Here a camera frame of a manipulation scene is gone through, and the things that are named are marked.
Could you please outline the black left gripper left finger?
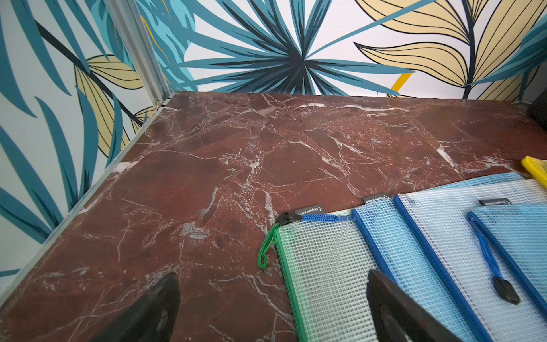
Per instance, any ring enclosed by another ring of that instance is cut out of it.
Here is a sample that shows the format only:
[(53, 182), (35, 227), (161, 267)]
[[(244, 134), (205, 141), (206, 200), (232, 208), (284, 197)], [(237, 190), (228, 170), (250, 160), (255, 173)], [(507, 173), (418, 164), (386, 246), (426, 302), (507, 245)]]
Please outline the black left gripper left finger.
[(170, 272), (92, 340), (169, 341), (179, 303), (178, 278)]

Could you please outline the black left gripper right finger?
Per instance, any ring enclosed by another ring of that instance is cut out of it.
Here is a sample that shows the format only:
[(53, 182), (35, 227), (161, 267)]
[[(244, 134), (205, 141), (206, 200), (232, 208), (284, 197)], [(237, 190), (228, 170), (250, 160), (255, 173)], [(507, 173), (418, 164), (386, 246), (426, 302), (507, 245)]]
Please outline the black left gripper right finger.
[(381, 271), (368, 272), (366, 295), (379, 341), (458, 341)]

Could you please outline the yellow mesh document bag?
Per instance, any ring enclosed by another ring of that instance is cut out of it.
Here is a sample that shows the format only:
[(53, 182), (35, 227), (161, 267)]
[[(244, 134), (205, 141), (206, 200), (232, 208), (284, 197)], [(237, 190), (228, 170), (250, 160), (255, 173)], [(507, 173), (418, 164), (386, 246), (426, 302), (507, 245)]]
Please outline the yellow mesh document bag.
[(547, 188), (547, 160), (526, 156), (521, 164), (545, 188)]

